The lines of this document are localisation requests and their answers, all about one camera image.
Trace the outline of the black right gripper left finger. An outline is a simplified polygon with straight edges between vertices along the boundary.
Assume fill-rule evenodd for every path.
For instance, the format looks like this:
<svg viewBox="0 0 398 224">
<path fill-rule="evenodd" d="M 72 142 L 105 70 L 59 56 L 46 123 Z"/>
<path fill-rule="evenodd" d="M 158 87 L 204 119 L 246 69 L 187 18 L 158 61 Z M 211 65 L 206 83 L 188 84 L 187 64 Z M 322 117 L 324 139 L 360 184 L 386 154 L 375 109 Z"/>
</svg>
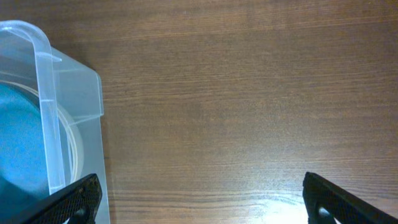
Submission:
<svg viewBox="0 0 398 224">
<path fill-rule="evenodd" d="M 13 223 L 94 223 L 102 199 L 96 174 L 55 192 L 12 217 Z"/>
</svg>

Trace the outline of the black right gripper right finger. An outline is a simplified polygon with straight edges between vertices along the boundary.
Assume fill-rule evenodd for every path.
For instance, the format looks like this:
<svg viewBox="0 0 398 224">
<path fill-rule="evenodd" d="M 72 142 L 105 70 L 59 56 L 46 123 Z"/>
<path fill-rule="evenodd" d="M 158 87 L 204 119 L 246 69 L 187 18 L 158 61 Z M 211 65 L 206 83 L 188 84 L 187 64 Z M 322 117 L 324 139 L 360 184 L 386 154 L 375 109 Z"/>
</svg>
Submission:
<svg viewBox="0 0 398 224">
<path fill-rule="evenodd" d="M 397 218 L 313 172 L 305 174 L 302 195 L 309 224 L 397 223 Z"/>
</svg>

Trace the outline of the dark blue bowl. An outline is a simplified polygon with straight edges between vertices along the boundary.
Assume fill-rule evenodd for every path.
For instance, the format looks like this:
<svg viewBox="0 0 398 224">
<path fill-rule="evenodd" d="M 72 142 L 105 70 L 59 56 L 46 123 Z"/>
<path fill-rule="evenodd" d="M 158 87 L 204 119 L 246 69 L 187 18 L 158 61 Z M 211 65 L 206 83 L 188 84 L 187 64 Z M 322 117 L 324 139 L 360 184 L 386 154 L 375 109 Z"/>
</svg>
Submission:
<svg viewBox="0 0 398 224">
<path fill-rule="evenodd" d="M 49 196 L 40 111 L 1 85 L 1 220 Z"/>
</svg>

